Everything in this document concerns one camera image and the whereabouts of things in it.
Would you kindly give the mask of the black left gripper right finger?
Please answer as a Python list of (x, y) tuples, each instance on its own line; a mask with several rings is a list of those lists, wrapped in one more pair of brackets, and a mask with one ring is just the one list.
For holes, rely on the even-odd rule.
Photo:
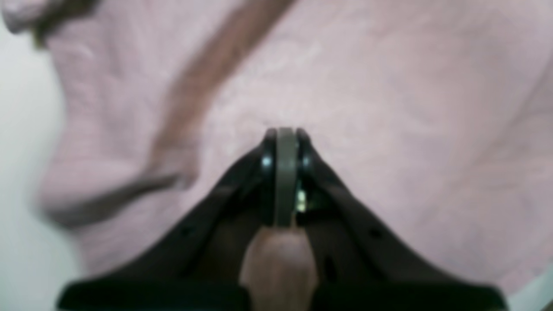
[(494, 286), (464, 281), (425, 260), (354, 197), (296, 131), (306, 230), (320, 283), (312, 311), (506, 311)]

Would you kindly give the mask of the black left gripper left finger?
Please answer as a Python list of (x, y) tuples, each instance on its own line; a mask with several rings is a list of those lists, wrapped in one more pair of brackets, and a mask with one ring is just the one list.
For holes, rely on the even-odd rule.
[(267, 130), (159, 242), (129, 264), (72, 283), (60, 311), (248, 311), (238, 276), (263, 226), (288, 226), (288, 129)]

